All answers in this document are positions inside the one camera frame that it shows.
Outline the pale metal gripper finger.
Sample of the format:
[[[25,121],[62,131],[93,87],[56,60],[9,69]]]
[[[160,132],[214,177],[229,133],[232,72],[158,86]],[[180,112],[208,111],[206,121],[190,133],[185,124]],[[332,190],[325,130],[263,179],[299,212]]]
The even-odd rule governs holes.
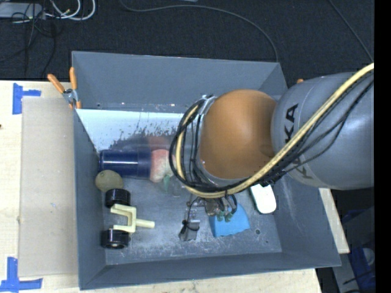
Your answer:
[[[190,209],[185,212],[184,219],[181,222],[181,230],[178,234],[178,237],[181,241],[189,241],[191,237],[191,230],[189,228],[189,215]]]
[[[200,229],[199,219],[189,219],[189,240],[193,241],[197,239],[197,234]]]

